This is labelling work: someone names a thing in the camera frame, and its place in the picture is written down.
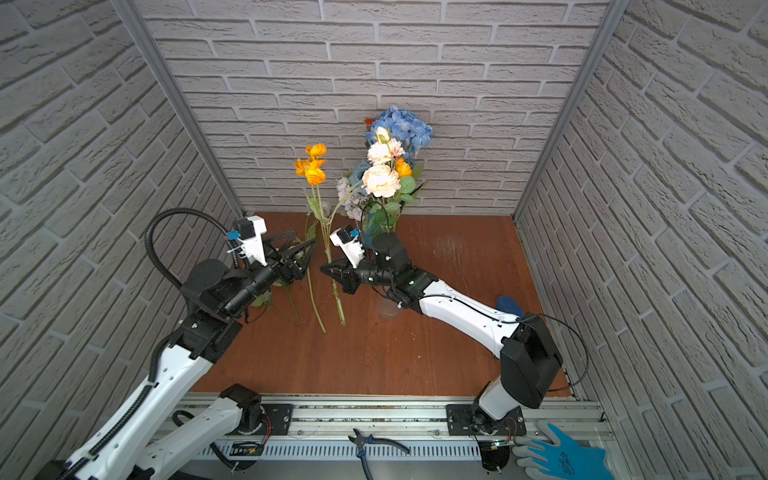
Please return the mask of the clear ribbed glass vase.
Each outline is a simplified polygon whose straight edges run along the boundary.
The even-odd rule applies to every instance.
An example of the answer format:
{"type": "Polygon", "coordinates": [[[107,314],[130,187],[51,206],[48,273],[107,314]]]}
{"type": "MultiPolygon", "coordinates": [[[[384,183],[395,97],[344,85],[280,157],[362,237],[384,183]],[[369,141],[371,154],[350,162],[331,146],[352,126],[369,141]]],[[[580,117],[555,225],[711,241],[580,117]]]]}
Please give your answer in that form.
{"type": "Polygon", "coordinates": [[[396,302],[386,297],[378,297],[377,312],[383,318],[393,318],[401,314],[403,310],[398,307],[396,302]]]}

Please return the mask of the teal ceramic vase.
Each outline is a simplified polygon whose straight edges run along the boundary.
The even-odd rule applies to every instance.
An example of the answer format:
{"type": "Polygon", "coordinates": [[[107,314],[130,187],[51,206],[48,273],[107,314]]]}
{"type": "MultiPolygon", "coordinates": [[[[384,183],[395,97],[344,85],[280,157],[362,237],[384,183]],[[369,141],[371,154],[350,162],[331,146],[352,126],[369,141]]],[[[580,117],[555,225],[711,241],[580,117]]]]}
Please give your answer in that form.
{"type": "Polygon", "coordinates": [[[373,247],[373,240],[387,232],[386,215],[383,210],[366,211],[360,223],[361,241],[367,249],[373,247]]]}

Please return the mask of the white lilac flower bouquet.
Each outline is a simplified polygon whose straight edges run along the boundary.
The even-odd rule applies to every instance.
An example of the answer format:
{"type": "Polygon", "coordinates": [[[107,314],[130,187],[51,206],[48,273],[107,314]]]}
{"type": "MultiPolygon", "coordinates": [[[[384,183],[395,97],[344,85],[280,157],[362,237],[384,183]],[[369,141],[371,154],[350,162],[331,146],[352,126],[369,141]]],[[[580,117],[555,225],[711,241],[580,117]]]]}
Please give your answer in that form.
{"type": "Polygon", "coordinates": [[[341,177],[337,182],[337,195],[345,215],[360,222],[363,218],[363,207],[367,202],[367,193],[362,183],[351,183],[348,177],[341,177]]]}

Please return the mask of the cream peony flower stem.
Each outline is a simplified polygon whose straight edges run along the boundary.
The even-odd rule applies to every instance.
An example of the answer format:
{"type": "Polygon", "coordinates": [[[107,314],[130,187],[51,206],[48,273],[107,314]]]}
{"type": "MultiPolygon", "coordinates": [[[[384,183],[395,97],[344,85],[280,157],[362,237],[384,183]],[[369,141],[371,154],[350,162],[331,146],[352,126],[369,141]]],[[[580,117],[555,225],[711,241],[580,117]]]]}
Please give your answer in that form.
{"type": "Polygon", "coordinates": [[[393,233],[406,206],[414,204],[417,179],[406,161],[404,144],[384,126],[375,127],[360,179],[361,226],[374,237],[393,233]]]}

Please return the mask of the blue hydrangea flower stem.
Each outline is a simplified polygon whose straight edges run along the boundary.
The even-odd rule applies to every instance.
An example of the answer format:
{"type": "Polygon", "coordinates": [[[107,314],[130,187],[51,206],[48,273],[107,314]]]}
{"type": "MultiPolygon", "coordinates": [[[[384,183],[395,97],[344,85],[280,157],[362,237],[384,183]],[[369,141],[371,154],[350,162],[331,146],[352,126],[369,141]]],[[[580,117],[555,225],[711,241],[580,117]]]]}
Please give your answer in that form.
{"type": "Polygon", "coordinates": [[[410,166],[415,165],[415,157],[422,147],[430,144],[433,128],[422,121],[415,113],[399,109],[393,105],[374,118],[373,125],[366,132],[366,146],[376,141],[376,129],[382,127],[389,131],[390,137],[401,142],[404,160],[410,166]]]}

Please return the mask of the yellow white poppy stem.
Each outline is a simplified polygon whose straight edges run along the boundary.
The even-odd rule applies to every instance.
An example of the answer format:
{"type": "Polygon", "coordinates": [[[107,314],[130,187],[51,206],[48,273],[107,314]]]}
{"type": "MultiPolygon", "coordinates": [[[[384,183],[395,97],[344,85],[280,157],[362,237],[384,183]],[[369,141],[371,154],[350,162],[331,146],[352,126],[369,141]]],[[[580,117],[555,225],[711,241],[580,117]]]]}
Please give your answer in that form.
{"type": "Polygon", "coordinates": [[[303,158],[297,158],[293,164],[294,173],[306,182],[305,198],[310,215],[314,218],[307,228],[307,237],[316,236],[323,241],[325,263],[333,261],[331,241],[332,226],[335,217],[349,196],[351,188],[348,179],[341,176],[336,182],[336,196],[324,195],[325,184],[330,184],[325,171],[327,146],[323,143],[307,145],[303,158]]]}

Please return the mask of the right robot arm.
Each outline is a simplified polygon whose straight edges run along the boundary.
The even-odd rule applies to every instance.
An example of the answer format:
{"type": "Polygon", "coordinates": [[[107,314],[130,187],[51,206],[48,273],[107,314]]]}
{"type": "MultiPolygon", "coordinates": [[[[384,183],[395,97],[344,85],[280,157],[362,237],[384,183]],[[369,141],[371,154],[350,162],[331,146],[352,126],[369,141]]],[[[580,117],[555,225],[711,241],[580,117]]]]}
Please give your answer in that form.
{"type": "Polygon", "coordinates": [[[400,309],[439,320],[477,341],[500,361],[500,375],[469,407],[472,432],[493,435],[505,419],[522,420],[523,407],[537,409],[562,367],[562,356],[546,322],[484,305],[415,266],[393,234],[374,238],[365,249],[361,234],[348,226],[330,235],[344,256],[321,267],[342,291],[354,294],[365,284],[381,287],[400,309]]]}

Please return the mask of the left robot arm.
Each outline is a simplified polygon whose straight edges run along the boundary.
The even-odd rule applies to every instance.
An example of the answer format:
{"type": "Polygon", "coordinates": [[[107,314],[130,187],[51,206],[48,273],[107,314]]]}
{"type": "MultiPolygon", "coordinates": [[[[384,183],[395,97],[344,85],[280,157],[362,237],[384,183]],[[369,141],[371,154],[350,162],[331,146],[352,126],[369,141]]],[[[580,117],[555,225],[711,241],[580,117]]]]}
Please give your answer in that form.
{"type": "Polygon", "coordinates": [[[296,243],[292,231],[284,244],[254,236],[233,240],[232,268],[218,259],[198,263],[181,284],[188,314],[154,348],[147,378],[113,416],[67,460],[54,460],[39,479],[169,479],[209,444],[231,433],[250,433],[262,424],[258,393],[239,384],[225,389],[203,413],[159,440],[154,434],[191,387],[231,346],[253,301],[277,281],[306,275],[315,240],[296,243]]]}

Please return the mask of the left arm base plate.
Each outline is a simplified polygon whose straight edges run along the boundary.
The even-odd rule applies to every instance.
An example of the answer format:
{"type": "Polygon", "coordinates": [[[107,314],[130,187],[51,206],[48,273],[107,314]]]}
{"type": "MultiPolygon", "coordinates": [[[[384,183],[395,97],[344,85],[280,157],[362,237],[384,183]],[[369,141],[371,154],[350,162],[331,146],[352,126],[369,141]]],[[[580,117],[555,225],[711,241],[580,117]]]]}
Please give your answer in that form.
{"type": "Polygon", "coordinates": [[[293,405],[267,403],[246,407],[239,425],[230,435],[287,436],[293,414],[293,405]]]}

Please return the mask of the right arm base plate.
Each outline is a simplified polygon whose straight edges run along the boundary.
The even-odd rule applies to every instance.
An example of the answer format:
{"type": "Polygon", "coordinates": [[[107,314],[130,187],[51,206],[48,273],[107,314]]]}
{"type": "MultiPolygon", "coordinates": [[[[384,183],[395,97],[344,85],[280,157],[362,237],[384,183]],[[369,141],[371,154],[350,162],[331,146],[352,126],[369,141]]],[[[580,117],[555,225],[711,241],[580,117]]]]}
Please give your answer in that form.
{"type": "Polygon", "coordinates": [[[475,404],[448,404],[446,406],[448,434],[450,436],[525,436],[523,411],[520,406],[494,420],[475,404]]]}

